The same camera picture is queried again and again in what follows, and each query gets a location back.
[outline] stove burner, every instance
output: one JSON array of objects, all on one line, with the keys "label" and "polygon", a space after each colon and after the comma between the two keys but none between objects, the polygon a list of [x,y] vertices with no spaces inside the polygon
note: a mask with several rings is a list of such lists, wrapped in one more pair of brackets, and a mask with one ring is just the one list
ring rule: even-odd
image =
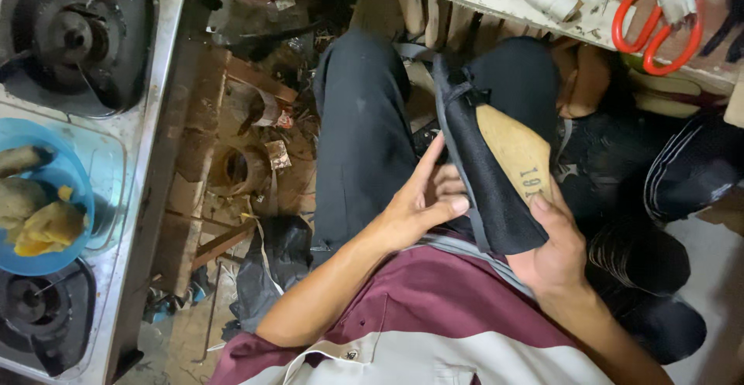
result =
[{"label": "stove burner", "polygon": [[[70,96],[70,103],[74,96],[74,103],[83,104],[70,106],[75,114],[111,115],[139,101],[153,28],[152,0],[18,0],[14,5],[14,54],[0,59],[0,84],[12,94],[40,103],[39,95],[21,84],[17,75],[24,71],[51,94]],[[91,101],[97,105],[86,105]]]},{"label": "stove burner", "polygon": [[69,301],[45,278],[17,276],[7,290],[7,321],[21,332],[56,328],[67,316]]},{"label": "stove burner", "polygon": [[94,305],[95,283],[80,260],[40,277],[0,271],[0,354],[5,345],[60,375],[83,357]]}]

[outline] stainless steel stovetop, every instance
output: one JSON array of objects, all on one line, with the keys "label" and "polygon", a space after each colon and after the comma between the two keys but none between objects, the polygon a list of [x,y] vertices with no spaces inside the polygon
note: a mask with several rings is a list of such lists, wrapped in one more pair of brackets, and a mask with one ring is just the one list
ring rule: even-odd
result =
[{"label": "stainless steel stovetop", "polygon": [[[13,2],[0,0],[0,11]],[[171,183],[183,108],[196,69],[198,53],[194,52],[203,46],[190,38],[190,33],[198,28],[194,26],[196,19],[207,14],[191,0],[152,3],[155,26],[144,71],[144,95],[128,110],[106,118],[84,118],[69,114],[69,105],[55,98],[42,96],[32,103],[24,100],[29,97],[10,94],[16,92],[7,87],[0,91],[0,117],[39,123],[66,139],[105,204],[105,212],[96,215],[103,223],[82,254],[92,269],[96,288],[93,322],[82,360],[60,376],[49,378],[33,363],[21,363],[22,357],[0,349],[0,367],[35,380],[112,383],[141,358],[136,340],[150,267]],[[184,9],[189,9],[188,18],[181,15]],[[0,63],[15,54],[7,20],[0,17]]]}]

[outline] gas stove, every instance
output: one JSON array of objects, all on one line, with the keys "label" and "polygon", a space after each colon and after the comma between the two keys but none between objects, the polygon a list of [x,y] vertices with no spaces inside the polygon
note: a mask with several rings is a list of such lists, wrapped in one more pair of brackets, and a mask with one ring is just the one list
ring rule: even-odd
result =
[{"label": "gas stove", "polygon": [[3,0],[13,54],[0,83],[76,115],[126,110],[144,92],[153,10],[153,0]]},{"label": "gas stove", "polygon": [[0,271],[1,368],[98,385],[141,359],[150,268],[208,14],[200,0],[0,0],[0,118],[67,141],[96,197],[93,235],[73,264],[35,278]]}]

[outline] black trousers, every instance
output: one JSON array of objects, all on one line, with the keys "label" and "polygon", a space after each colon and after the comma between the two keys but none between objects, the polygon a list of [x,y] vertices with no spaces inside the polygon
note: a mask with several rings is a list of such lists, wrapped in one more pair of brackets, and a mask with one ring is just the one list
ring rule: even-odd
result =
[{"label": "black trousers", "polygon": [[[532,127],[554,133],[560,76],[548,49],[533,38],[511,38],[466,66],[491,105]],[[405,67],[390,43],[350,30],[323,53],[313,89],[321,115],[316,185],[314,265],[364,229],[412,175],[417,158],[405,102]]]}]

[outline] red scissors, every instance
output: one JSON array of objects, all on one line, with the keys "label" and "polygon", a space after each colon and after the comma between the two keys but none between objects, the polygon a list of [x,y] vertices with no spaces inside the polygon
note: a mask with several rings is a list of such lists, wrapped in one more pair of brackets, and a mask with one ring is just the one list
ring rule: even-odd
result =
[{"label": "red scissors", "polygon": [[[638,35],[638,39],[634,43],[628,44],[628,42],[623,38],[623,21],[625,20],[625,15],[628,13],[628,9],[630,9],[630,6],[635,1],[636,0],[623,0],[620,3],[620,7],[618,7],[618,11],[615,12],[615,19],[612,20],[612,42],[615,43],[615,47],[618,51],[626,52],[628,54],[638,52],[646,45],[646,42],[651,36],[651,32],[656,29],[656,24],[658,24],[658,20],[661,19],[663,14],[661,6],[656,5],[654,10],[651,11],[651,16],[646,20],[646,24],[641,30],[641,33]],[[693,25],[693,30],[690,34],[690,40],[687,41],[687,46],[682,51],[682,54],[677,57],[676,60],[672,61],[671,64],[663,67],[656,67],[653,58],[656,55],[656,50],[658,50],[665,39],[672,33],[672,25],[667,23],[663,28],[661,28],[656,36],[651,39],[651,43],[649,43],[649,46],[646,48],[646,52],[644,53],[644,69],[650,75],[664,76],[679,70],[690,60],[690,58],[692,58],[695,51],[697,51],[702,39],[703,0],[696,0],[696,4],[697,14],[693,19],[695,24]]]}]

